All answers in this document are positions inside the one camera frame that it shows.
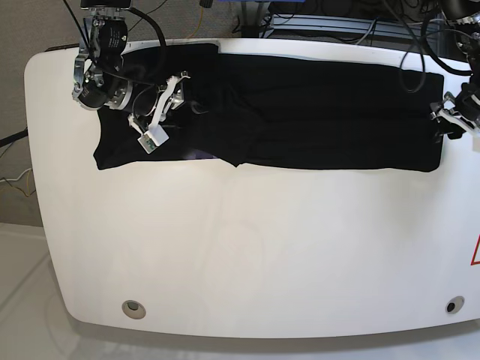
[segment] folded black garment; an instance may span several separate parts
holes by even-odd
[[[126,62],[156,61],[142,49]],[[162,76],[189,71],[191,93],[209,108],[169,112],[170,139],[146,154],[128,127],[127,113],[98,111],[98,169],[134,161],[220,158],[308,170],[395,168],[430,172],[440,165],[442,138],[429,118],[441,101],[443,77],[428,73],[421,91],[406,93],[398,69],[376,64],[218,54],[212,44],[168,47]],[[420,73],[405,71],[406,83]]]

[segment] white table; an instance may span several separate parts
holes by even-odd
[[[394,66],[403,55],[297,40],[220,40],[220,48]],[[231,338],[360,335],[480,318],[480,265],[471,265],[480,154],[468,136],[446,140],[431,173],[236,169],[222,160],[98,171],[97,114],[71,99],[75,55],[42,53],[25,70],[40,210],[73,317]],[[406,68],[419,69],[418,56]],[[444,75],[454,94],[466,80]],[[451,315],[455,296],[465,305]],[[125,316],[127,300],[145,306],[145,318]]]

